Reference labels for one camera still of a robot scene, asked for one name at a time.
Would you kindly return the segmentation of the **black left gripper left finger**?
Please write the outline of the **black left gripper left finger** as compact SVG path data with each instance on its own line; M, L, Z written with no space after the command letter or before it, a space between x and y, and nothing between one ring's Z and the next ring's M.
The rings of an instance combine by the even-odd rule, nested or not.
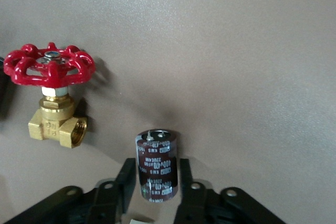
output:
M125 160L116 179L103 179L89 192L67 186L4 224L117 224L135 188L136 160Z

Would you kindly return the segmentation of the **brass valve red handwheel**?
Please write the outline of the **brass valve red handwheel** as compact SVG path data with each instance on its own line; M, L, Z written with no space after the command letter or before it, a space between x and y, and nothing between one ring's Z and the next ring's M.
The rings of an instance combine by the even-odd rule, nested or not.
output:
M56 140L63 147L81 144L87 131L86 117L75 117L75 102L68 87L89 81L95 62L74 45L59 49L53 42L39 49L25 44L4 60L4 73L18 85L41 87L43 98L28 123L30 137Z

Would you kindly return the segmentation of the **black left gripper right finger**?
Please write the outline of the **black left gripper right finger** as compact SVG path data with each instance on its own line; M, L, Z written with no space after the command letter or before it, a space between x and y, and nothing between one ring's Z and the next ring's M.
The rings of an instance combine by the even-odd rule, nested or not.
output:
M182 201L174 224L286 224L240 188L218 194L196 182L188 159L180 159L180 173Z

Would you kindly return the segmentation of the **brown table mat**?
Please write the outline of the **brown table mat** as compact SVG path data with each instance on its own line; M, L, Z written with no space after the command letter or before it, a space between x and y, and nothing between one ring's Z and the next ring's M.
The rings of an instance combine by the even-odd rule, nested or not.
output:
M0 56L76 45L89 117L74 149L30 138L39 87L0 120L0 223L58 189L89 191L135 136L179 134L194 177L242 188L287 224L336 224L336 0L0 0Z

